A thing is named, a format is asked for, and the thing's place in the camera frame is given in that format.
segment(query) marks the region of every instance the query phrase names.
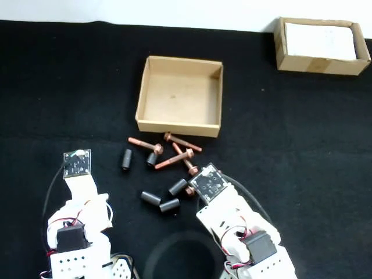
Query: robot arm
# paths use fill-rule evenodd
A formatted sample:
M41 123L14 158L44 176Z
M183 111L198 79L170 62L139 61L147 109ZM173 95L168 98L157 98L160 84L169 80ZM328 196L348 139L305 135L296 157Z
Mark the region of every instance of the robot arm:
M197 218L226 255L221 278L296 279L280 234L209 164L189 182L207 204Z
M40 278L46 278L47 273L53 279L138 278L133 272L133 260L122 254L113 257L109 238L101 233L112 227L113 212L107 203L109 195L97 192L91 175L90 149L65 153L63 157L63 179L71 191L71 200L48 220L51 272L41 273Z

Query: copper bolt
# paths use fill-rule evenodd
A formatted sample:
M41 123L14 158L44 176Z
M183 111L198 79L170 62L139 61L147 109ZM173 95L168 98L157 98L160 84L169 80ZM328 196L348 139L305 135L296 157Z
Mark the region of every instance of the copper bolt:
M176 150L176 152L178 154L182 154L181 148L175 142L172 143L172 146L173 146L174 150ZM183 159L183 161L184 161L185 165L187 166L188 173L190 175L194 176L194 175L196 175L198 173L198 167L193 166L192 163L189 160L187 160L187 159Z
M185 188L185 192L188 196L195 196L195 189L190 186Z
M169 140L174 141L174 142L176 142L180 145L186 146L187 148L192 148L195 151L202 152L201 147L198 147L194 144L190 144L189 142L184 141L183 139L177 138L177 137L173 136L170 132L165 133L164 139L166 141L169 141Z
M155 145L149 144L145 141L140 141L139 139L136 139L136 138L128 138L128 142L130 142L131 144L142 146L144 148L151 149L157 155L160 155L163 153L163 147L160 144L155 144Z
M179 160L182 160L182 159L185 159L185 158L192 158L194 157L194 152L192 151L192 149L186 149L186 152L184 153L181 153L175 157L172 157L162 163L159 163L159 164L156 164L155 165L155 169L160 169L162 167L165 167L165 166L168 166L170 164L173 164L175 162L178 162Z

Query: black fabric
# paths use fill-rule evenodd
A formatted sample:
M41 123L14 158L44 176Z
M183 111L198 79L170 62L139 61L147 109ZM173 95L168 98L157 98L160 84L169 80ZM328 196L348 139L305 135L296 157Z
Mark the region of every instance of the black fabric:
M195 217L196 200L161 214L142 190L170 198L182 163L149 171L128 136L148 55L224 63L222 128L193 162L213 162L269 212L299 278L372 276L372 67L359 77L280 72L272 34L182 28L0 22L0 177L4 278L48 268L39 227L62 152L92 149L110 195L113 252L133 255L143 278L213 278L223 257ZM368 41L372 50L372 41ZM133 149L131 170L120 164ZM173 155L166 144L162 158ZM48 215L70 194L62 178Z

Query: open cardboard box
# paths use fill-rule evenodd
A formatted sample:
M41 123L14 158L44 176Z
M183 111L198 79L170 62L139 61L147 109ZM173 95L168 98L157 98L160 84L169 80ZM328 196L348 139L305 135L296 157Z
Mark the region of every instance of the open cardboard box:
M285 23L349 27L353 33L356 60L315 58L310 56L288 55L285 37ZM307 71L311 73L359 75L371 62L359 24L344 20L317 20L279 18L274 30L278 70Z
M222 83L221 62L149 56L135 114L139 130L217 137Z

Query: white wall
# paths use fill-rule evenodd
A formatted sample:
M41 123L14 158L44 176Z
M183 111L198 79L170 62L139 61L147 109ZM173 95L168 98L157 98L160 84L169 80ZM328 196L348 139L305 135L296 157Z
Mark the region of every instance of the white wall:
M0 0L0 19L272 31L276 17L344 19L372 38L370 0Z

